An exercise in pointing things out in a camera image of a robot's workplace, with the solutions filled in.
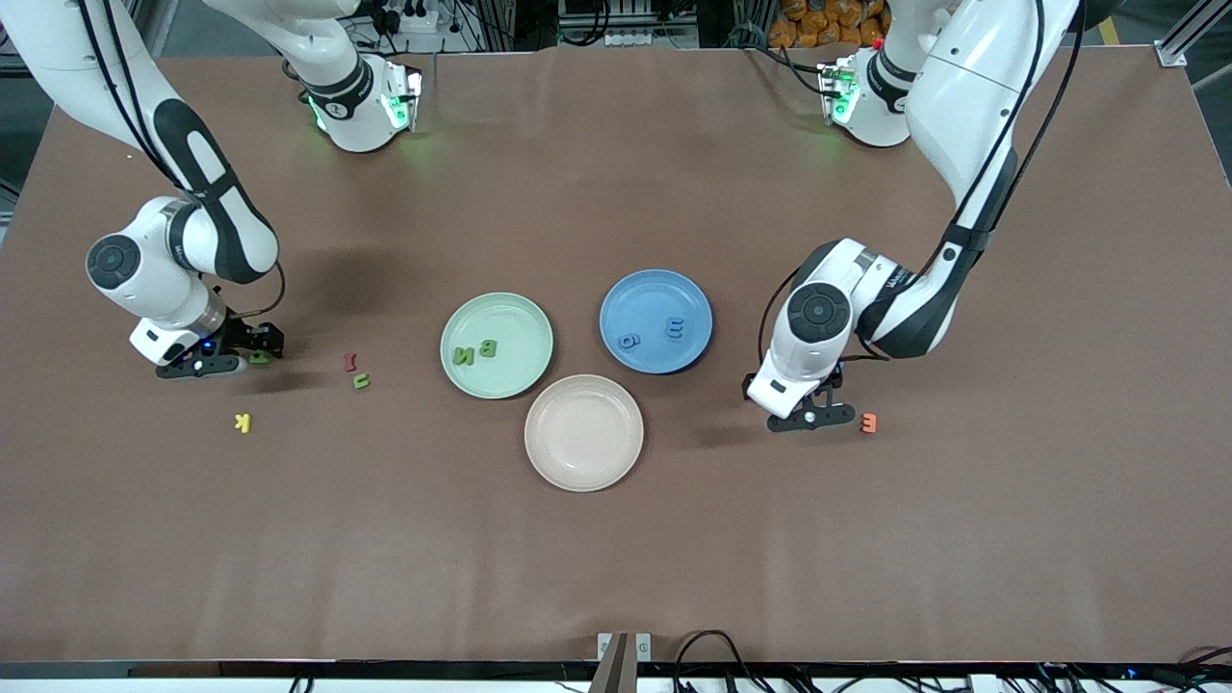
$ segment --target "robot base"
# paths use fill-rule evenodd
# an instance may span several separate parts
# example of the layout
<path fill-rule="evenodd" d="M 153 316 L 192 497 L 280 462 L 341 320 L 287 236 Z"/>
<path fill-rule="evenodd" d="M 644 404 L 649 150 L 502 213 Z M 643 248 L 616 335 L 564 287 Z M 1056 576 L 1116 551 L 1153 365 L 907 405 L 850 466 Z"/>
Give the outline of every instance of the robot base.
<path fill-rule="evenodd" d="M 876 57 L 877 52 L 872 48 L 861 48 L 834 63 L 837 72 L 856 76 L 851 86 L 843 84 L 841 79 L 818 75 L 822 90 L 846 91 L 841 99 L 822 96 L 822 110 L 825 122 L 841 127 L 862 144 L 894 147 L 907 142 L 907 116 L 891 111 L 867 84 L 869 63 Z"/>
<path fill-rule="evenodd" d="M 170 364 L 156 366 L 154 374 L 163 380 L 238 375 L 248 370 L 248 363 L 240 356 L 239 349 L 265 351 L 275 359 L 281 359 L 282 345 L 282 330 L 274 323 L 264 322 L 250 327 L 228 308 L 227 318 L 217 332 L 180 354 Z"/>

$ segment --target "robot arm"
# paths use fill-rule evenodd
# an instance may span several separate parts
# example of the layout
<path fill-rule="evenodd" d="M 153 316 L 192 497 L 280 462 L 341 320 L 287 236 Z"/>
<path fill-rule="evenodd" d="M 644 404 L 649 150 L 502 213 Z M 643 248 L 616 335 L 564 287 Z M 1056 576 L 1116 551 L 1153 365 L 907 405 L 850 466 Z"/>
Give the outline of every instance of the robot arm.
<path fill-rule="evenodd" d="M 308 91 L 317 126 L 347 152 L 371 152 L 414 126 L 419 73 L 360 53 L 338 17 L 359 0 L 205 0 L 272 44 Z"/>
<path fill-rule="evenodd" d="M 955 12 L 906 104 L 913 141 L 955 196 L 955 218 L 919 275 L 849 238 L 809 255 L 748 386 L 748 396 L 774 414 L 771 428 L 781 423 L 775 417 L 801 414 L 793 414 L 801 402 L 809 408 L 812 393 L 840 374 L 851 334 L 896 359 L 928 354 L 945 335 L 1018 168 L 1013 121 L 1078 1 L 1041 0 L 1042 22 L 1032 0 L 999 2 L 995 11 L 968 0 Z"/>
<path fill-rule="evenodd" d="M 198 273 L 255 281 L 277 261 L 277 237 L 209 129 L 154 65 L 120 0 L 0 2 L 0 22 L 60 109 L 145 152 L 187 194 L 147 202 L 86 258 L 99 291 L 142 318 L 132 344 L 165 366 L 229 316 Z"/>

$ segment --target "floor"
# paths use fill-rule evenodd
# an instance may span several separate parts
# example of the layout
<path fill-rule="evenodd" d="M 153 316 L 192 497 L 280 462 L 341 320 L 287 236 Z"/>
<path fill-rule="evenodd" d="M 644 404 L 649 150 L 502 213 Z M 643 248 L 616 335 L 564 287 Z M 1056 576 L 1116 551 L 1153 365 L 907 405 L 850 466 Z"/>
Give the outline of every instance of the floor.
<path fill-rule="evenodd" d="M 1114 16 L 1111 31 L 1105 25 L 1090 36 L 1109 43 L 1149 43 L 1161 37 L 1191 4 L 1193 0 L 1127 0 Z M 147 37 L 155 54 L 275 54 L 255 33 L 207 7 L 202 0 L 164 0 L 163 10 L 170 21 L 164 23 L 163 31 L 154 31 Z M 445 35 L 445 38 L 461 41 L 458 35 Z M 0 51 L 11 51 L 11 46 L 2 43 L 4 35 L 0 33 Z M 1186 57 L 1186 72 L 1195 84 L 1211 137 L 1225 169 L 1232 170 L 1232 69 L 1227 68 L 1232 63 L 1232 14 L 1225 16 Z M 20 190 L 51 110 L 51 100 L 33 80 L 0 79 L 0 181 Z M 11 201 L 0 192 L 0 242 L 6 228 L 5 213 L 11 208 Z"/>

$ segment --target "white plate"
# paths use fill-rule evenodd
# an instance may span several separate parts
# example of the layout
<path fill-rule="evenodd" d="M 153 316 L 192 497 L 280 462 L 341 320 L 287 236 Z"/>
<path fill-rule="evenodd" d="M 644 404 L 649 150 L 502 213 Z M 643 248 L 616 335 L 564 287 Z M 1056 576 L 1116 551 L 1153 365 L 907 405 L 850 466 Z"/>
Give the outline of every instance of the white plate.
<path fill-rule="evenodd" d="M 621 480 L 642 453 L 642 412 L 633 396 L 598 375 L 549 385 L 526 414 L 526 454 L 565 491 L 599 491 Z"/>

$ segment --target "brown table surface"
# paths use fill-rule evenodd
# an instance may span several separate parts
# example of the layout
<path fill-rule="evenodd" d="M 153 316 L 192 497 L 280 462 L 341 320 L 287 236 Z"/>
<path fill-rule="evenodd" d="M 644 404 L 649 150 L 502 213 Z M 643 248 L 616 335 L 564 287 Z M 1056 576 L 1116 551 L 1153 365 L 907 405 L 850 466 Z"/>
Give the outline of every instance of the brown table surface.
<path fill-rule="evenodd" d="M 53 118 L 0 253 L 0 657 L 577 658 L 623 629 L 664 656 L 724 628 L 756 660 L 1168 661 L 1228 640 L 1232 195 L 1148 48 L 1084 53 L 940 349 L 850 366 L 873 437 L 765 430 L 739 395 L 758 318 L 834 238 L 919 266 L 952 200 L 915 148 L 825 129 L 764 58 L 442 57 L 421 133 L 366 155 L 313 129 L 276 60 L 166 70 L 278 229 L 288 358 L 155 380 L 83 259 L 169 187 Z M 654 266 L 716 319 L 668 377 L 598 330 L 607 289 Z M 557 349 L 485 402 L 437 343 L 498 290 L 542 305 Z M 647 427 L 594 494 L 522 448 L 533 397 L 578 372 Z"/>

